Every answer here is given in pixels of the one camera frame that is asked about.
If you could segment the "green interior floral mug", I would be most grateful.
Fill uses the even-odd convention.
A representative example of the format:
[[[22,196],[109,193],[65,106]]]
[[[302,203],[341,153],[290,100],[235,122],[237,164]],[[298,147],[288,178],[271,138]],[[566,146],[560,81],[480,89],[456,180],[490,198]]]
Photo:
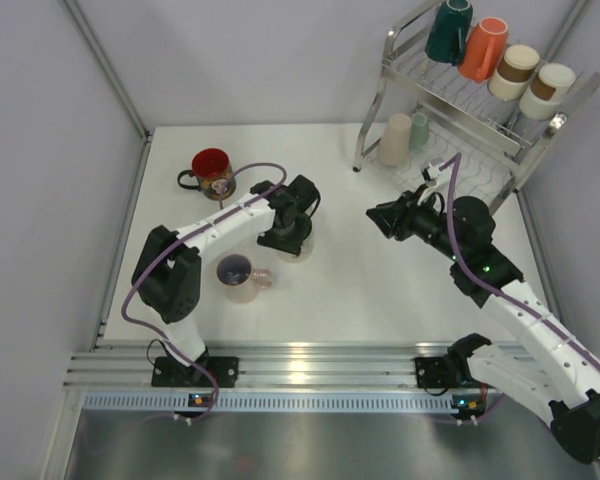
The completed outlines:
[[[279,252],[278,257],[287,263],[300,263],[307,260],[313,252],[314,241],[313,233],[314,227],[311,220],[306,221],[306,225],[302,227],[300,233],[303,235],[302,243],[300,244],[300,250],[298,254]]]

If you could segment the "beige tumbler cup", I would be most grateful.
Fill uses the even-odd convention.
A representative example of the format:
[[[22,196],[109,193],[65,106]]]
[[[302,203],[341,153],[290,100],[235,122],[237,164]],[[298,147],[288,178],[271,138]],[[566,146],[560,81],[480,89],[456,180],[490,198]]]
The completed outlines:
[[[378,161],[388,167],[406,165],[409,158],[411,118],[404,113],[392,115],[378,146]]]

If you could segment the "light teal mug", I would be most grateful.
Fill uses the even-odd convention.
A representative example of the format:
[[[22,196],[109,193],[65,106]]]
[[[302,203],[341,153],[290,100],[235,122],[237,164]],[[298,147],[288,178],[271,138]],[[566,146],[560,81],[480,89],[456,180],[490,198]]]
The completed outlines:
[[[411,117],[410,148],[424,147],[429,140],[429,120],[422,112],[416,112]]]

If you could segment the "dark teal mug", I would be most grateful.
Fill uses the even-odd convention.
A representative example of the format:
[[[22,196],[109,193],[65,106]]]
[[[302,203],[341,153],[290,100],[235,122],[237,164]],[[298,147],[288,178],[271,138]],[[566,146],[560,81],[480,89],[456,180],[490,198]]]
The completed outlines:
[[[473,5],[467,0],[444,1],[437,11],[425,45],[435,62],[459,66],[465,58]]]

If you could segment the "orange mug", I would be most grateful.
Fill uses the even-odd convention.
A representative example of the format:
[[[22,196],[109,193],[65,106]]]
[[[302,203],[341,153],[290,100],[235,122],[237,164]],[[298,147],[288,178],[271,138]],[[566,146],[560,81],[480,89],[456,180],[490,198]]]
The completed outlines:
[[[503,19],[485,17],[480,20],[467,41],[459,73],[477,83],[490,79],[505,50],[508,35],[509,26]]]

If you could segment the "small brown white cup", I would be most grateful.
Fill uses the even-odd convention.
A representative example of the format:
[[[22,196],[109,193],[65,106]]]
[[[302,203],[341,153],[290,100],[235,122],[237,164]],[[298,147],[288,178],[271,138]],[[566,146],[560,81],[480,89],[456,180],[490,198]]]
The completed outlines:
[[[539,61],[540,56],[533,47],[523,44],[509,46],[489,80],[489,92],[503,101],[519,99]]]

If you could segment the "steel lined paper cup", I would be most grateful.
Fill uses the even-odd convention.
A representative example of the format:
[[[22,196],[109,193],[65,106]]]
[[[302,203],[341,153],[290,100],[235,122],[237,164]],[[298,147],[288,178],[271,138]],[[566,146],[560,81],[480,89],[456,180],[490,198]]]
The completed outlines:
[[[576,74],[569,66],[546,63],[521,97],[521,113],[532,120],[549,120],[557,112],[575,80]]]

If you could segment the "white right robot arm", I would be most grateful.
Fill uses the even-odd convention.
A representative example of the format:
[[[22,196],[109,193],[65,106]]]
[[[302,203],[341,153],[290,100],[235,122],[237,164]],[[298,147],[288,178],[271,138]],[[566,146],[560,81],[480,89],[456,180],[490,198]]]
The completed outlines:
[[[600,360],[547,309],[492,239],[495,221],[480,199],[462,196],[443,210],[403,192],[366,212],[388,239],[416,237],[452,262],[460,292],[496,319],[537,362],[529,369],[483,335],[467,335],[441,357],[421,388],[486,384],[524,406],[574,460],[600,462]]]

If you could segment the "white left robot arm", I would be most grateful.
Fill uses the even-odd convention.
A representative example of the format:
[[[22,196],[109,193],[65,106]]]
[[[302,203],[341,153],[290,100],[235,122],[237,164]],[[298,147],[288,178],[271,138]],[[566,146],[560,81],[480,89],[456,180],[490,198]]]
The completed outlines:
[[[321,201],[315,184],[299,175],[290,184],[263,181],[235,203],[206,219],[179,229],[159,225],[148,234],[131,277],[129,299],[140,298],[158,325],[164,355],[152,373],[154,387],[231,387],[237,375],[234,357],[210,355],[194,311],[202,274],[211,263],[225,269],[232,286],[241,272],[239,243],[255,238],[261,247],[300,257],[313,232],[312,216]]]

